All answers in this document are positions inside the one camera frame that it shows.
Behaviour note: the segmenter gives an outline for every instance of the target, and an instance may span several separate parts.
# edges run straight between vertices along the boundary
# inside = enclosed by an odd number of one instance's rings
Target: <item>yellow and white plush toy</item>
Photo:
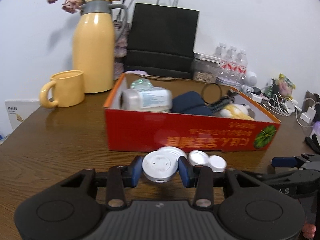
[[[221,111],[220,115],[222,117],[233,118],[233,119],[243,119],[243,120],[254,120],[249,116],[248,105],[237,105],[230,104],[226,105]]]

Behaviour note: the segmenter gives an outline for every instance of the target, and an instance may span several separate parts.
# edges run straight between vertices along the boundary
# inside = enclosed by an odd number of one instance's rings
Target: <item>ribbed gray surface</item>
[[[84,240],[235,240],[210,212],[192,209],[187,201],[133,201],[110,212]]]

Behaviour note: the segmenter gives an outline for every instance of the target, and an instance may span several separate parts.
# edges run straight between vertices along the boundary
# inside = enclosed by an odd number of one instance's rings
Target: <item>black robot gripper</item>
[[[22,202],[14,215],[23,240],[286,240],[297,239],[305,222],[293,198],[235,169],[215,173],[179,158],[184,187],[196,187],[188,200],[133,200],[142,158],[108,172],[82,170]],[[105,204],[95,201],[106,187]],[[214,187],[225,200],[214,205]]]

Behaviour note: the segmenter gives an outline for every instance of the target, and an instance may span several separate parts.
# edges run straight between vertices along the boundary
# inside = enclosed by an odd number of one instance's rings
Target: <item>red cardboard box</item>
[[[243,93],[235,97],[235,104],[249,105],[255,115],[254,121],[121,110],[122,92],[139,78],[135,74],[122,74],[104,104],[110,150],[151,152],[162,146],[175,146],[185,152],[266,150],[279,129],[280,121]],[[173,98],[188,91],[201,93],[205,85],[194,80],[147,78],[155,87],[169,89]],[[222,86],[223,93],[230,88]],[[217,86],[208,86],[205,90],[207,102],[214,102],[219,97]]]

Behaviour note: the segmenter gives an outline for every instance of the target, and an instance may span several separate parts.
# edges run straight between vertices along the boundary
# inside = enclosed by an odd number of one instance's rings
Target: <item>white bottle cap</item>
[[[177,158],[177,160],[179,160],[180,156],[185,156],[185,158],[188,159],[186,153],[177,147],[164,146],[164,147],[161,147],[160,149],[158,149],[158,151],[167,151],[167,152],[173,154]]]
[[[212,155],[209,157],[209,165],[208,166],[214,172],[224,172],[224,170],[226,169],[227,163],[224,160],[224,158],[217,156],[217,155]]]
[[[169,181],[178,171],[175,155],[167,151],[154,151],[147,154],[142,161],[144,175],[153,182]]]
[[[207,166],[209,163],[209,156],[203,151],[192,151],[189,153],[189,163],[192,166],[195,166],[195,165]]]

